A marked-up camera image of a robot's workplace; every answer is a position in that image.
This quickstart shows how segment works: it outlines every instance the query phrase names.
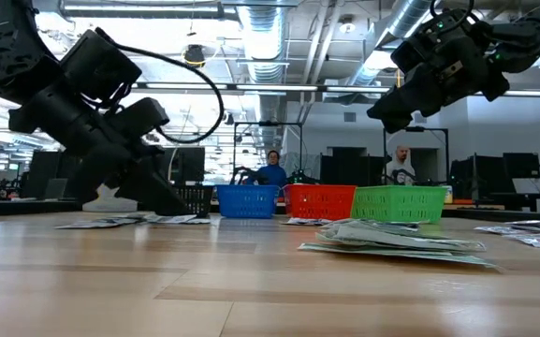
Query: man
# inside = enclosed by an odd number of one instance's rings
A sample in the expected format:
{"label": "man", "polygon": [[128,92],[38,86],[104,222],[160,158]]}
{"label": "man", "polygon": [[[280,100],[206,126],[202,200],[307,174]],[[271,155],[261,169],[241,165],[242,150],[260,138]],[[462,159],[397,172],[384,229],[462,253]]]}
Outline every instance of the man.
{"label": "man", "polygon": [[394,159],[386,164],[386,184],[413,184],[416,171],[411,167],[411,163],[407,163],[408,156],[408,147],[397,146]]}

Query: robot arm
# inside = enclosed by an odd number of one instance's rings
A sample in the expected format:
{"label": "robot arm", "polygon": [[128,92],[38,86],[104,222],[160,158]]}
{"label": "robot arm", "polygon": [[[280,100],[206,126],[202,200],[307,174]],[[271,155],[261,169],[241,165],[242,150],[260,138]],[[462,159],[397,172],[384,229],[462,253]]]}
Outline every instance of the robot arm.
{"label": "robot arm", "polygon": [[405,84],[367,111],[387,132],[409,125],[416,110],[432,116],[476,92],[492,101],[509,89],[503,72],[525,71],[540,57],[540,7],[505,24],[490,25],[471,14],[470,24],[467,16],[463,9],[443,11],[392,52]]}
{"label": "robot arm", "polygon": [[67,184],[80,202],[104,183],[157,213],[186,212],[159,167],[164,151],[141,139],[169,122],[165,111],[151,98],[120,110],[140,69],[98,29],[58,61],[38,37],[36,14],[31,0],[0,1],[0,97],[21,105],[9,112],[9,129],[40,128],[82,158]]}

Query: robot workstation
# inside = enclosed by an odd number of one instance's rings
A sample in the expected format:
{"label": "robot workstation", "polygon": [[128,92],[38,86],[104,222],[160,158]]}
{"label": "robot workstation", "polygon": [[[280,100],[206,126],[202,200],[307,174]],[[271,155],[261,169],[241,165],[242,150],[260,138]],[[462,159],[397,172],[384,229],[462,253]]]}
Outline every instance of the robot workstation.
{"label": "robot workstation", "polygon": [[0,0],[2,121],[0,335],[540,331],[540,2]]}

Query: table surface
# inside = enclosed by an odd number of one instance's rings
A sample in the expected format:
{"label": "table surface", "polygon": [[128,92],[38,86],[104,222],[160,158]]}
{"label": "table surface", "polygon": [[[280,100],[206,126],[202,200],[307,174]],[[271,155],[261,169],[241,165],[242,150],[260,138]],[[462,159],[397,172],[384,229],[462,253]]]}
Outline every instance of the table surface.
{"label": "table surface", "polygon": [[276,220],[59,230],[0,217],[0,336],[540,336],[540,249],[443,219],[504,272],[300,252]]}

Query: ceiling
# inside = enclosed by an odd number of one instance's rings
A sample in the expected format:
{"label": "ceiling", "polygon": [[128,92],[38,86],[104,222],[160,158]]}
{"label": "ceiling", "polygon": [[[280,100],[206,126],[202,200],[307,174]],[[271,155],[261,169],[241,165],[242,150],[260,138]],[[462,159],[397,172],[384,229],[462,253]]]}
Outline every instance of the ceiling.
{"label": "ceiling", "polygon": [[[54,0],[35,1],[36,7],[41,8],[42,14],[37,16],[37,25],[40,36],[47,47],[61,58],[78,40],[80,34],[86,29],[95,27],[103,28],[108,35],[117,42],[132,47],[154,51],[182,59],[182,55],[188,45],[198,44],[203,46],[207,57],[206,65],[201,69],[206,75],[216,82],[250,82],[249,66],[251,59],[245,50],[244,32],[241,24],[236,21],[225,20],[191,20],[188,18],[193,13],[193,3],[184,1],[65,1],[67,6],[82,8],[72,13],[79,14],[75,17],[63,17],[54,13]],[[328,7],[327,19],[319,22],[318,13],[322,6],[327,6],[329,0],[302,0],[297,7],[289,7],[286,14],[285,25],[285,51],[282,59],[275,60],[284,66],[285,75],[283,82],[301,83],[304,79],[305,66],[310,51],[320,53],[321,46],[313,45],[314,32],[321,32],[319,43],[327,39],[330,28],[330,17],[335,7]],[[500,11],[496,20],[506,21],[517,16],[532,7],[540,5],[540,1],[523,0],[518,6],[515,1],[483,1],[475,2],[474,12],[486,17],[491,11]],[[217,2],[206,1],[206,5],[216,6]],[[392,0],[339,0],[340,18],[351,16],[351,23],[355,29],[350,32],[341,31],[340,23],[334,25],[335,30],[328,44],[326,57],[318,71],[317,80],[342,80],[350,77],[364,61],[364,40],[368,36],[368,30],[373,23],[389,20],[388,15],[393,8]],[[464,1],[445,1],[448,7],[464,7]],[[151,19],[143,17],[132,18],[97,18],[87,17],[84,14],[88,7],[123,7],[123,10],[142,10],[150,7],[156,12],[163,11],[164,6],[173,8],[181,7],[186,12],[184,19]],[[388,57],[388,52],[373,56],[375,67],[383,69],[394,66]],[[192,73],[164,64],[160,61],[145,58],[143,56],[129,55],[131,59],[142,69],[139,81],[143,82],[199,82]],[[391,69],[388,72],[380,72],[373,84],[393,85],[397,82],[397,73]],[[540,68],[535,67],[528,72],[514,75],[509,78],[515,89],[540,89]],[[215,121],[217,116],[217,102],[212,95],[178,95],[158,94],[145,92],[132,94],[123,102],[127,106],[144,96],[157,99],[166,109],[170,117],[170,123],[165,127],[166,131],[174,136],[184,138],[193,137],[196,133],[205,132]],[[255,122],[259,118],[259,96],[257,95],[225,95],[226,111],[230,112],[234,120],[242,122]],[[34,149],[57,149],[59,146],[51,138],[43,133],[33,135],[13,134],[7,131],[7,110],[17,108],[14,104],[0,99],[0,158],[7,157],[10,160],[29,160],[30,153]],[[366,105],[353,105],[343,108],[339,104],[317,102],[310,110],[313,119],[306,127],[330,129],[331,125],[345,123],[344,112],[354,112],[357,116],[356,123],[348,123],[346,128],[380,127],[375,121],[367,119],[364,111]],[[299,113],[299,103],[288,102],[285,118],[296,119]],[[207,168],[210,173],[209,180],[223,179],[229,173],[232,161],[232,140],[234,128],[232,125],[222,123],[213,137],[206,139],[202,145],[207,147]],[[264,163],[263,153],[267,150],[267,133],[260,133],[255,128],[250,128],[245,133],[242,142],[237,148],[238,163],[249,167],[257,167]],[[272,131],[270,139],[274,142],[270,145],[280,147],[281,132],[279,129]],[[153,141],[163,146],[170,144],[157,137]]]}

